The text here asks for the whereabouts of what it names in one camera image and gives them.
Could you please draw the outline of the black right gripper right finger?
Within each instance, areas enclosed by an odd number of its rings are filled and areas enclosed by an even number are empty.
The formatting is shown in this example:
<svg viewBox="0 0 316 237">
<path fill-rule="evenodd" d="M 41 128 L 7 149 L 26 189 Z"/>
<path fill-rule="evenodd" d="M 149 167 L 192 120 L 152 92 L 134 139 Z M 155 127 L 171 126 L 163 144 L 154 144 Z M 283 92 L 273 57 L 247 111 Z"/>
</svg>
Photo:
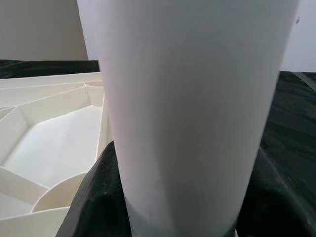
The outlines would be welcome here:
<svg viewBox="0 0 316 237">
<path fill-rule="evenodd" d="M 258 150 L 237 220 L 240 237 L 314 237 L 316 213 L 299 197 L 262 149 Z"/>
</svg>

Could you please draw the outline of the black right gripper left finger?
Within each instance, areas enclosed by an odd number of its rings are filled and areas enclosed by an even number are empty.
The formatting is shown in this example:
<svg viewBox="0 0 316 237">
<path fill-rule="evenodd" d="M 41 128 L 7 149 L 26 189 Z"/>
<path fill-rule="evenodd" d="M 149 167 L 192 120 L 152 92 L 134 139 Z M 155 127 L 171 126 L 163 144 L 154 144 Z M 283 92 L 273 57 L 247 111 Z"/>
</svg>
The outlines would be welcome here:
<svg viewBox="0 0 316 237">
<path fill-rule="evenodd" d="M 56 234 L 58 237 L 129 237 L 131 227 L 114 143 L 85 175 Z"/>
</svg>

